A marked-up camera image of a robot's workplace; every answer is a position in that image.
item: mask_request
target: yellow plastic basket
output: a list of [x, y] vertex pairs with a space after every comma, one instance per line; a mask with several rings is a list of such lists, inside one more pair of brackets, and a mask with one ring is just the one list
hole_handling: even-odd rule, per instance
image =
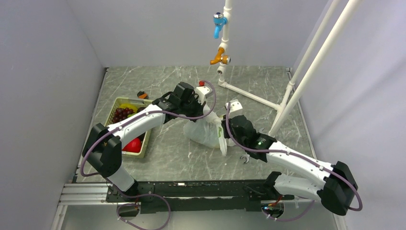
[[[114, 112], [117, 108], [120, 107], [120, 105], [122, 104], [132, 104], [135, 107], [139, 108], [139, 107], [147, 107], [149, 104], [152, 103], [152, 100], [146, 100], [146, 99], [140, 99], [140, 98], [136, 98], [136, 99], [131, 99], [128, 97], [117, 97], [114, 101], [113, 107], [109, 113], [109, 117], [107, 118], [106, 124], [105, 126], [108, 126], [110, 124], [113, 123], [113, 116], [114, 116]], [[147, 149], [147, 144], [149, 141], [149, 135], [151, 134], [151, 130], [148, 130], [147, 132], [145, 132], [145, 137], [144, 137], [144, 141], [142, 142], [141, 145], [141, 151], [140, 152], [127, 152], [127, 151], [121, 151], [122, 154], [126, 154], [126, 155], [131, 155], [137, 158], [143, 158], [145, 156], [145, 151]]]

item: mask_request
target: bunch of grapes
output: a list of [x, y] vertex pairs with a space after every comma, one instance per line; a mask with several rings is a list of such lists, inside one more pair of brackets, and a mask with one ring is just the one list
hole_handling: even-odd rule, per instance
[[130, 109], [130, 108], [116, 109], [114, 112], [114, 116], [113, 116], [113, 124], [125, 120], [128, 117], [128, 115], [131, 115], [133, 113], [134, 113], [134, 110]]

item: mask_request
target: wall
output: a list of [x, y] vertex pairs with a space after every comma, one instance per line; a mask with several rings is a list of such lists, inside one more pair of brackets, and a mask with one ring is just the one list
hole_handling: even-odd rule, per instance
[[404, 1], [363, 1], [301, 98], [317, 156], [347, 163], [359, 185], [350, 230], [406, 224], [405, 22]]
[[[209, 65], [220, 39], [213, 14], [224, 0], [68, 0], [102, 64]], [[235, 0], [233, 65], [293, 66], [325, 0]]]
[[0, 226], [49, 229], [103, 68], [65, 0], [3, 0], [0, 71]]

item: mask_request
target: robotic arm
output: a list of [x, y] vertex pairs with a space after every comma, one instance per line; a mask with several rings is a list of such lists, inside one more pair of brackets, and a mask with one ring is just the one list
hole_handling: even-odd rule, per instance
[[[107, 127], [100, 123], [95, 125], [82, 153], [84, 162], [88, 161], [102, 177], [111, 181], [125, 195], [138, 195], [138, 182], [122, 166], [122, 148], [147, 130], [176, 117], [190, 120], [204, 118], [214, 108], [213, 105], [208, 109], [205, 103], [205, 99], [212, 94], [215, 101], [213, 88], [203, 84], [194, 88], [180, 82], [173, 92], [154, 100], [137, 115]], [[263, 185], [267, 193], [318, 200], [335, 214], [347, 213], [354, 196], [358, 195], [358, 187], [346, 164], [338, 161], [333, 165], [298, 153], [275, 138], [257, 132], [252, 123], [241, 115], [242, 106], [238, 101], [226, 105], [227, 115], [222, 121], [225, 138], [231, 138], [254, 159], [283, 165], [303, 177], [272, 172]], [[208, 113], [203, 115], [203, 111], [207, 110]]]

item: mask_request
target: clear plastic bag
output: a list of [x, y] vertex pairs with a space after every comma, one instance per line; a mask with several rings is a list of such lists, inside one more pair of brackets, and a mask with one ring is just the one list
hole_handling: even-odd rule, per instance
[[227, 140], [224, 138], [221, 119], [214, 112], [196, 122], [188, 121], [183, 127], [183, 134], [187, 138], [207, 147], [219, 148], [223, 156], [227, 154]]

